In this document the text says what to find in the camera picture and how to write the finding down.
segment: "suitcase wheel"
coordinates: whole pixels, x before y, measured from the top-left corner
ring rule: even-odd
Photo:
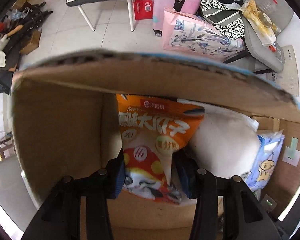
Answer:
[[[154,31],[154,35],[157,37],[161,37],[162,36],[162,31],[157,31],[157,30],[153,30]]]

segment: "pink floral bag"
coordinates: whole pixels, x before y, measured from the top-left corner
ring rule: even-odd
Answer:
[[[244,50],[243,40],[223,36],[210,23],[188,13],[165,8],[162,29],[163,49],[176,50],[224,61]]]

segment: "orange snack bag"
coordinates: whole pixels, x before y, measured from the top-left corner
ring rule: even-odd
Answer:
[[[187,145],[204,108],[144,96],[117,95],[126,179],[130,193],[179,204],[171,183],[172,153]]]

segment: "plastic bottle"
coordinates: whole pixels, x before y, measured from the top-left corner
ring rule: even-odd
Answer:
[[[269,15],[276,10],[277,4],[276,0],[263,0],[261,3],[258,3],[258,7],[261,11]]]

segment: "white plush pillow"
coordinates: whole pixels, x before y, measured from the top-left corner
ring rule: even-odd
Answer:
[[[260,147],[258,122],[222,107],[182,102],[206,108],[204,120],[189,141],[197,164],[223,178],[249,172]]]

